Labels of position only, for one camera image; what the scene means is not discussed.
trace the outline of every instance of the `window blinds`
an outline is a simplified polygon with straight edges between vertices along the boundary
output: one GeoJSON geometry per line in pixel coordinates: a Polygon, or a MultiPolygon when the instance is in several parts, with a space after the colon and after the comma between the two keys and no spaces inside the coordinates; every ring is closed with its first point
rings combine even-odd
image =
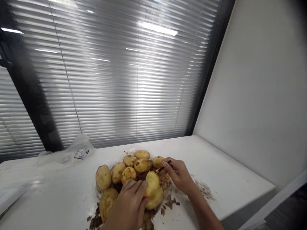
{"type": "Polygon", "coordinates": [[[184,135],[224,1],[7,4],[65,147],[184,135]]]}
{"type": "Polygon", "coordinates": [[[44,150],[7,69],[0,66],[0,162],[44,150]]]}

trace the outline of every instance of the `right hand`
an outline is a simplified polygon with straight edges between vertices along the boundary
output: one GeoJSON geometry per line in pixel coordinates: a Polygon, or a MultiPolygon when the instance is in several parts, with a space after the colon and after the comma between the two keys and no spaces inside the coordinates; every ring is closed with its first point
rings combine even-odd
{"type": "Polygon", "coordinates": [[[192,180],[185,163],[181,160],[175,160],[173,158],[165,158],[162,162],[164,169],[168,172],[173,183],[176,187],[187,194],[188,196],[196,190],[199,190],[194,181],[192,180]]]}

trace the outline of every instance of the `table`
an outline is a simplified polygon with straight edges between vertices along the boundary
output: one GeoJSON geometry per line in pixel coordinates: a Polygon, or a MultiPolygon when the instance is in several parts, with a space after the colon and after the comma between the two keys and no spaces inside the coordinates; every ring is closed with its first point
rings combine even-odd
{"type": "MultiPolygon", "coordinates": [[[[220,220],[275,188],[196,135],[137,145],[155,156],[183,160],[189,172],[210,187],[215,200],[208,203],[220,220]]],[[[91,157],[69,168],[37,167],[36,157],[3,162],[0,189],[25,181],[31,181],[31,185],[0,220],[0,229],[88,229],[86,219],[95,212],[97,202],[97,168],[131,146],[96,149],[91,157]]],[[[189,203],[174,205],[173,210],[165,211],[165,216],[158,213],[153,222],[155,229],[195,229],[197,226],[189,203]]]]}

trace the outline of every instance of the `label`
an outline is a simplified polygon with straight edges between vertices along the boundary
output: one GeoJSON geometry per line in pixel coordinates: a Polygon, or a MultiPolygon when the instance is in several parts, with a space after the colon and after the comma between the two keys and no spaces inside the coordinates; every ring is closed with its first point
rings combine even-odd
{"type": "Polygon", "coordinates": [[[84,160],[89,153],[89,150],[79,149],[74,158],[84,160]]]}

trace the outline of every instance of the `yellow potato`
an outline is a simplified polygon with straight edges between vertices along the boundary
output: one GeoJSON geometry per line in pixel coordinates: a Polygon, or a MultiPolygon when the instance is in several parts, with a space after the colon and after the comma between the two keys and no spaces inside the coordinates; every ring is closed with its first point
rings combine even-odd
{"type": "Polygon", "coordinates": [[[122,184],[124,184],[125,181],[130,179],[130,178],[136,181],[137,180],[137,173],[135,172],[134,168],[127,167],[122,172],[122,184]]]}
{"type": "Polygon", "coordinates": [[[148,172],[152,166],[151,160],[147,158],[140,158],[134,162],[134,169],[138,173],[148,172]]]}
{"type": "Polygon", "coordinates": [[[155,157],[155,158],[153,159],[153,167],[154,167],[155,169],[160,169],[160,168],[162,168],[162,161],[163,161],[163,160],[164,160],[164,158],[161,157],[161,156],[155,157]]]}
{"type": "Polygon", "coordinates": [[[100,166],[96,171],[96,183],[98,187],[105,190],[111,185],[111,171],[107,165],[100,166]]]}
{"type": "Polygon", "coordinates": [[[149,197],[149,201],[146,204],[148,210],[154,209],[157,207],[163,200],[163,189],[158,187],[152,195],[149,197]]]}
{"type": "Polygon", "coordinates": [[[150,171],[147,173],[146,181],[148,182],[148,187],[144,196],[151,196],[151,194],[159,187],[159,177],[155,172],[150,171]]]}
{"type": "Polygon", "coordinates": [[[139,159],[139,158],[150,158],[150,153],[146,150],[137,150],[134,153],[134,156],[139,159]]]}
{"type": "Polygon", "coordinates": [[[118,162],[112,171],[112,181],[114,184],[118,184],[122,180],[122,172],[126,168],[126,165],[122,162],[118,162]]]}
{"type": "Polygon", "coordinates": [[[105,223],[108,219],[117,197],[118,192],[113,188],[107,189],[102,194],[99,203],[99,212],[103,223],[105,223]]]}
{"type": "Polygon", "coordinates": [[[133,167],[133,166],[134,166],[134,162],[135,162],[136,159],[137,159],[137,158],[134,157],[134,156],[127,155],[127,156],[124,157],[123,162],[124,162],[124,164],[125,164],[127,167],[129,167],[129,166],[130,166],[130,167],[133,167]]]}

